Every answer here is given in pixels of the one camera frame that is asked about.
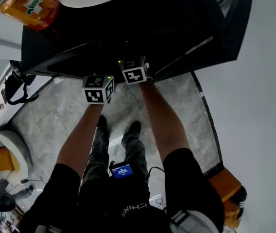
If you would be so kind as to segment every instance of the gray marble tile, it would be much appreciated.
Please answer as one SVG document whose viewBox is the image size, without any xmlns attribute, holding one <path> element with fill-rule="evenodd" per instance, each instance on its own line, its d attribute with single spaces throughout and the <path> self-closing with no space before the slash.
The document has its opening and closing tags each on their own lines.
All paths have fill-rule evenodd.
<svg viewBox="0 0 276 233">
<path fill-rule="evenodd" d="M 190 147 L 202 171 L 219 163 L 210 121 L 191 74 L 158 82 L 156 86 L 183 122 Z M 33 159 L 31 179 L 39 180 L 41 176 L 45 182 L 49 179 L 63 143 L 87 108 L 81 87 L 82 82 L 79 80 L 51 83 L 36 101 L 26 105 L 13 120 L 14 127 L 24 138 Z M 140 138 L 146 148 L 148 169 L 153 166 L 162 167 L 137 84 L 117 85 L 111 103 L 105 105 L 103 114 L 112 130 L 110 142 L 122 137 L 127 127 L 134 120 L 139 120 L 142 124 Z M 109 148 L 109 155 L 110 161 L 122 162 L 125 149 L 118 143 Z M 151 197 L 161 194 L 165 199 L 164 181 L 164 174 L 153 169 L 149 179 Z M 34 195 L 18 202 L 24 211 L 31 207 L 44 188 L 42 182 L 33 183 L 36 186 Z"/>
</svg>

